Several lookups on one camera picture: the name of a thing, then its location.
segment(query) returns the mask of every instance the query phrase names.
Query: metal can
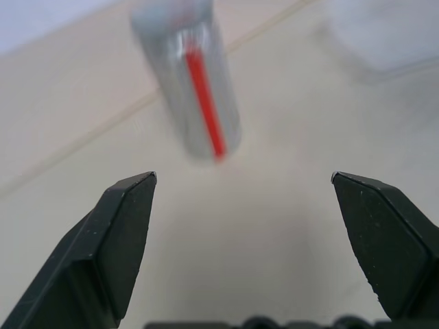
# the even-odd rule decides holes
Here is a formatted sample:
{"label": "metal can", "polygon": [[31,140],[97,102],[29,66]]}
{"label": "metal can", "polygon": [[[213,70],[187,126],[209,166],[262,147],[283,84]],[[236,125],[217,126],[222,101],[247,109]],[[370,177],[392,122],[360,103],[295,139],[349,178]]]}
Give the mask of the metal can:
{"label": "metal can", "polygon": [[241,140],[239,115],[212,0],[158,0],[132,28],[190,154],[221,160]]}

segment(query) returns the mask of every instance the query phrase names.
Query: beige floor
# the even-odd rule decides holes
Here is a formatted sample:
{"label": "beige floor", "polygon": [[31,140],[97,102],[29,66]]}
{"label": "beige floor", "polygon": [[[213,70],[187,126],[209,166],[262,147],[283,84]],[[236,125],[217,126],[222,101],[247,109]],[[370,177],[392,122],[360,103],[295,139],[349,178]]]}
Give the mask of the beige floor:
{"label": "beige floor", "polygon": [[224,164],[186,157],[157,101],[4,197],[0,319],[102,191],[149,170],[158,186],[121,328],[385,317],[329,180],[343,170],[397,185],[439,223],[439,68],[371,79],[331,51],[325,21],[310,5],[229,55],[244,139]]}

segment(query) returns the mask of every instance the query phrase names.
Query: tile grout line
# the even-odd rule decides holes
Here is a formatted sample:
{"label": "tile grout line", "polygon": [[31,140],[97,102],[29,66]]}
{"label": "tile grout line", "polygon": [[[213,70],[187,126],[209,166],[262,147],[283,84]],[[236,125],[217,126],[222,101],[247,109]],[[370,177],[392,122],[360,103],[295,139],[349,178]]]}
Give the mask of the tile grout line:
{"label": "tile grout line", "polygon": [[[252,31],[248,32],[244,36],[233,41],[231,44],[226,46],[227,54],[230,54],[240,46],[246,44],[247,42],[253,40],[257,36],[260,36],[263,32],[269,30],[271,27],[279,24],[285,19],[289,18],[291,15],[295,14],[299,10],[303,9],[307,5],[316,2],[318,0],[299,0],[298,2],[290,5],[289,7],[282,10],[281,13],[274,15],[272,18],[268,19],[264,23],[260,24],[258,27],[254,28]],[[22,186],[26,185],[30,180],[43,174],[50,168],[54,167],[58,163],[62,162],[64,159],[68,158],[71,154],[80,150],[91,141],[106,133],[108,130],[114,128],[119,123],[125,121],[141,109],[146,106],[153,104],[159,99],[160,88],[156,88],[155,91],[147,94],[146,96],[140,98],[138,101],[134,102],[132,105],[128,106],[125,110],[122,110],[119,114],[116,114],[113,118],[107,120],[103,124],[96,127],[91,132],[79,137],[76,141],[69,143],[62,149],[55,151],[52,155],[48,156],[46,159],[42,160],[36,164],[33,168],[27,170],[23,175],[13,178],[10,182],[7,182],[3,186],[0,186],[0,200],[4,197],[12,194]]]}

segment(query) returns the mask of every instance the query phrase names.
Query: red line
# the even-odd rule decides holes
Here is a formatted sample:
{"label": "red line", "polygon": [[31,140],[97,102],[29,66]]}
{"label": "red line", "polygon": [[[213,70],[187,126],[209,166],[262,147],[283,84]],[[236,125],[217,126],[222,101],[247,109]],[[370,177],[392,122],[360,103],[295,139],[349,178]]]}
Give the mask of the red line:
{"label": "red line", "polygon": [[204,69],[204,60],[202,52],[195,48],[189,47],[186,52],[186,63],[192,77],[193,86],[197,94],[198,102],[206,123],[206,128],[211,137],[215,159],[219,160],[226,153],[226,143],[222,136],[221,125],[217,117],[215,102],[213,101],[212,92],[209,88],[206,70]]}

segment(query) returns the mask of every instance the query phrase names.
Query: red stripe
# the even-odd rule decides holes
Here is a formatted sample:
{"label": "red stripe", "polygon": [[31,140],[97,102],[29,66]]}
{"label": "red stripe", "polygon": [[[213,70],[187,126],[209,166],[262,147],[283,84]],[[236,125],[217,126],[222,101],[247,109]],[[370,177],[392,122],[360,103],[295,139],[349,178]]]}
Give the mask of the red stripe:
{"label": "red stripe", "polygon": [[226,143],[221,131],[221,124],[218,120],[215,102],[213,101],[212,92],[204,68],[202,52],[195,48],[189,47],[186,52],[186,63],[192,77],[192,83],[195,87],[198,103],[206,123],[206,128],[211,137],[215,159],[219,160],[226,153]]}

